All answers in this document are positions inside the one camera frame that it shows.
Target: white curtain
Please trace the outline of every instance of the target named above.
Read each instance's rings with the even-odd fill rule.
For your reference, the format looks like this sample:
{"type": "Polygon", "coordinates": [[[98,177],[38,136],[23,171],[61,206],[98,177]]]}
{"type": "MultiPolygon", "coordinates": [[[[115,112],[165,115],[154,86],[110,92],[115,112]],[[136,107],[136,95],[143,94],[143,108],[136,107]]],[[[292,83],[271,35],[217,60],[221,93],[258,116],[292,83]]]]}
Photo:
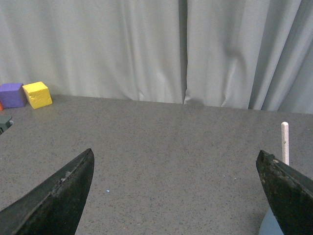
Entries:
{"type": "Polygon", "coordinates": [[[0,0],[0,83],[313,113],[313,1],[0,0]]]}

